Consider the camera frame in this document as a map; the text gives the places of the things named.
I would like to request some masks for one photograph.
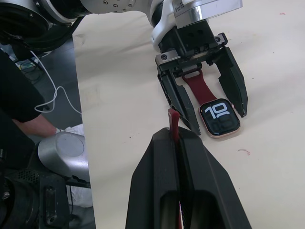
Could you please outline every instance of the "red mark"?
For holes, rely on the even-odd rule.
[[[251,154],[251,153],[250,153],[248,150],[246,150],[246,149],[239,149],[238,152],[239,152],[239,151],[246,151],[248,155]]]

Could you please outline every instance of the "person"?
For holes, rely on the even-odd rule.
[[[27,135],[46,138],[60,131],[34,109],[43,103],[42,95],[0,49],[0,149],[7,151],[12,168],[26,166],[31,156],[35,144]]]

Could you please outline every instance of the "watch screen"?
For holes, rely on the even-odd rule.
[[[217,99],[199,108],[200,115],[207,130],[213,136],[222,136],[236,131],[240,122],[229,101]]]

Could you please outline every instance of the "white cable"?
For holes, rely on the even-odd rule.
[[[51,81],[51,83],[52,83],[52,85],[54,87],[54,90],[55,90],[53,99],[51,101],[47,102],[47,103],[37,105],[36,107],[34,107],[35,111],[38,111],[38,112],[41,112],[41,113],[50,113],[50,112],[54,111],[54,108],[55,108],[55,99],[57,97],[57,91],[58,91],[58,89],[61,88],[65,92],[66,98],[67,98],[70,106],[73,108],[73,110],[76,111],[77,113],[81,114],[81,112],[76,110],[74,108],[74,106],[71,104],[70,99],[68,98],[68,95],[66,93],[66,90],[62,86],[59,86],[59,87],[56,88],[55,83],[53,82],[52,78],[50,77],[50,74],[48,73],[47,69],[44,67],[43,63],[40,61],[40,59],[36,56],[36,54],[33,51],[31,51],[31,53],[33,54],[33,56],[35,56],[37,58],[38,62],[41,64],[42,68],[44,69],[44,71],[46,72],[47,76],[49,77],[49,79],[50,79],[50,81]],[[44,105],[47,105],[47,104],[50,104],[50,103],[53,103],[53,108],[50,111],[41,111],[41,110],[37,109],[37,107],[44,106]]]

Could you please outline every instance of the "smartwatch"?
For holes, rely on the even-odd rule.
[[[209,135],[220,138],[237,132],[240,129],[240,121],[231,103],[226,99],[217,99],[206,85],[202,70],[198,72],[197,76],[182,78],[200,104],[199,114]]]

